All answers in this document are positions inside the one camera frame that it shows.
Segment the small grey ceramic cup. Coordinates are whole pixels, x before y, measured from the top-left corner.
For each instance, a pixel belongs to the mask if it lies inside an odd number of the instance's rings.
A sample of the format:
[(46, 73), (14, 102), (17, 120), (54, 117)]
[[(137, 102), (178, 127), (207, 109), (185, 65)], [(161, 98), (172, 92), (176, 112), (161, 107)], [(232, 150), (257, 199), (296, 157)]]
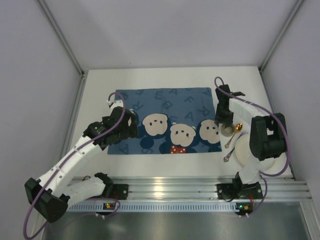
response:
[(236, 127), (234, 124), (223, 124), (220, 131), (224, 137), (231, 137), (235, 133)]

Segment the white round plate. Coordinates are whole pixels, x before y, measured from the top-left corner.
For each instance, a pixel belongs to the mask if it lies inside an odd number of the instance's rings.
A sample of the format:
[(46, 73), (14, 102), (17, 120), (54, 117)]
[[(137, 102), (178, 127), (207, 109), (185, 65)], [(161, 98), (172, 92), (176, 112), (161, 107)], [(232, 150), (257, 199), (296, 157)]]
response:
[[(248, 163), (251, 155), (249, 142), (250, 135), (244, 134), (235, 143), (235, 156), (243, 167)], [(260, 170), (266, 174), (276, 174), (283, 169), (286, 160), (286, 154), (282, 153), (278, 158), (267, 158), (259, 161)]]

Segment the blue bear print placemat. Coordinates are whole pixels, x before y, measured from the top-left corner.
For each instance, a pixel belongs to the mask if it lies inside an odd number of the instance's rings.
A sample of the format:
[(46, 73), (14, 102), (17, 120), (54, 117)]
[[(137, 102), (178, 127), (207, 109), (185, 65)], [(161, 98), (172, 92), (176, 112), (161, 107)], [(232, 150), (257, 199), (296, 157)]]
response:
[(110, 155), (215, 153), (222, 150), (209, 87), (119, 89), (137, 115), (138, 137), (120, 140)]

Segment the gold spoon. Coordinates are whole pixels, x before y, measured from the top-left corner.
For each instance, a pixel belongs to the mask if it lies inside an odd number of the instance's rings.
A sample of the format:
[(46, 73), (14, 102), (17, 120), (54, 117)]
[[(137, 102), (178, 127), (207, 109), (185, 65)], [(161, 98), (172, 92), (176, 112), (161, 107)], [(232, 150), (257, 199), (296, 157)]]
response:
[(238, 124), (235, 126), (235, 131), (234, 131), (232, 137), (231, 137), (231, 138), (229, 139), (229, 141), (224, 145), (224, 147), (225, 147), (226, 149), (229, 148), (229, 146), (230, 146), (233, 138), (235, 137), (235, 135), (236, 135), (237, 133), (241, 132), (242, 128), (243, 128), (243, 124), (242, 124), (241, 122), (238, 123)]

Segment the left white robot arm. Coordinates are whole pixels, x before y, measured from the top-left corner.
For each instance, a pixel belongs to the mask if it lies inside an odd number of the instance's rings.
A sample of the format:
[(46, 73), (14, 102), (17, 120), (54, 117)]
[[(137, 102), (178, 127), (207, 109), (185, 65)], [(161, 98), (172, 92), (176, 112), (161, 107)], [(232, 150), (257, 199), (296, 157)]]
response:
[(118, 141), (138, 136), (137, 114), (121, 106), (110, 116), (91, 123), (75, 146), (54, 167), (38, 179), (24, 184), (28, 202), (49, 222), (59, 220), (71, 206), (89, 198), (108, 198), (114, 182), (106, 173), (70, 184), (76, 173), (95, 155)]

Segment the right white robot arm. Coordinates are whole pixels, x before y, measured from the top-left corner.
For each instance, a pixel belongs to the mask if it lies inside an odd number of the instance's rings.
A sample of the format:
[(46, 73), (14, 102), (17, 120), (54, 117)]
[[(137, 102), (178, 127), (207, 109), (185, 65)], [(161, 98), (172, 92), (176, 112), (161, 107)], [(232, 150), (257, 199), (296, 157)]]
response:
[[(289, 167), (291, 149), (287, 134), (286, 119), (282, 113), (270, 110), (254, 102), (244, 99), (240, 91), (232, 92), (228, 84), (216, 86), (218, 105), (215, 121), (219, 124), (231, 124), (237, 115), (250, 126), (249, 156), (244, 167), (232, 179), (232, 189), (238, 198), (246, 198), (255, 194), (262, 176), (281, 176)], [(286, 154), (281, 170), (267, 173), (263, 166), (265, 160), (275, 160)]]

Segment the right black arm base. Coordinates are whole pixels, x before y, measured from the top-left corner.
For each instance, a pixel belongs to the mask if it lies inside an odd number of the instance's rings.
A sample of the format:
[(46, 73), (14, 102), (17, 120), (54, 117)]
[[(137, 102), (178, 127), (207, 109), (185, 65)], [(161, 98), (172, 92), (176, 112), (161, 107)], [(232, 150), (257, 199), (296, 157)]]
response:
[(217, 196), (219, 200), (231, 202), (233, 200), (254, 200), (262, 199), (263, 193), (261, 185), (257, 182), (255, 184), (245, 184), (236, 188), (232, 183), (219, 183), (216, 185)]

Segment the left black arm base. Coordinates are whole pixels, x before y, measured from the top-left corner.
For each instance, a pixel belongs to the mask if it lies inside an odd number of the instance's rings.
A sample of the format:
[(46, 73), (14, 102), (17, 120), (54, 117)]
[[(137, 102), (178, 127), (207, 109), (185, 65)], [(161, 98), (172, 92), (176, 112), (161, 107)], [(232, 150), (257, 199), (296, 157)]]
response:
[(113, 184), (106, 192), (106, 197), (116, 200), (126, 200), (129, 194), (128, 184)]

